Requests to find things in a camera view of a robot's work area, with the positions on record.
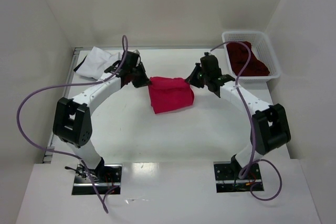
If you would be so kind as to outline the bright red t shirt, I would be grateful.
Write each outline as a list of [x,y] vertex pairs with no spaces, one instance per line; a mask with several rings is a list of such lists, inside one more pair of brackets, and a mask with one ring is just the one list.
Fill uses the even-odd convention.
[[151,77],[148,86],[155,114],[171,112],[193,105],[195,95],[183,78]]

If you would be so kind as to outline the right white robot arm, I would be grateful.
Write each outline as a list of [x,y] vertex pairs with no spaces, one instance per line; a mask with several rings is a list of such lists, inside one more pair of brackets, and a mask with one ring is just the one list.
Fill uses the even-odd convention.
[[250,143],[235,154],[230,162],[240,179],[247,176],[254,162],[291,140],[285,108],[259,99],[239,85],[232,76],[222,74],[214,55],[206,53],[185,81],[197,88],[207,87],[219,98],[247,113]]

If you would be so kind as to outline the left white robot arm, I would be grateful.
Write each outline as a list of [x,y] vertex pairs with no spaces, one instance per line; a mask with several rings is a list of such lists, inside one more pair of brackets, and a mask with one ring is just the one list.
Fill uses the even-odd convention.
[[[110,74],[113,77],[105,80]],[[135,88],[151,84],[146,76],[139,51],[127,51],[125,61],[117,60],[97,81],[85,91],[71,99],[61,98],[57,102],[53,133],[65,142],[76,156],[85,162],[90,173],[104,179],[111,169],[104,164],[92,141],[91,116],[108,97],[121,90],[128,83]]]

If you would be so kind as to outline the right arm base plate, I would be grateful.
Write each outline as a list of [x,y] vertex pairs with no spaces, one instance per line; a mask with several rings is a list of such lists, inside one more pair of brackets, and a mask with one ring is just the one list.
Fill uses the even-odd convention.
[[230,162],[214,162],[217,193],[264,191],[258,164],[253,164],[245,179],[239,179]]

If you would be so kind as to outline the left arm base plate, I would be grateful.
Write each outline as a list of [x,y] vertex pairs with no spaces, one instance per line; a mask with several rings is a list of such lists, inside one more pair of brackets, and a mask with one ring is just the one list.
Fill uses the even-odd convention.
[[[119,195],[121,193],[121,177],[122,177],[122,165],[119,164],[107,164],[107,174],[102,178],[98,178],[92,174],[92,179],[100,195]],[[75,172],[72,192],[74,196],[82,195],[95,195],[95,190],[89,179],[88,173],[82,164],[78,164],[76,169],[71,167],[65,167],[65,169]]]

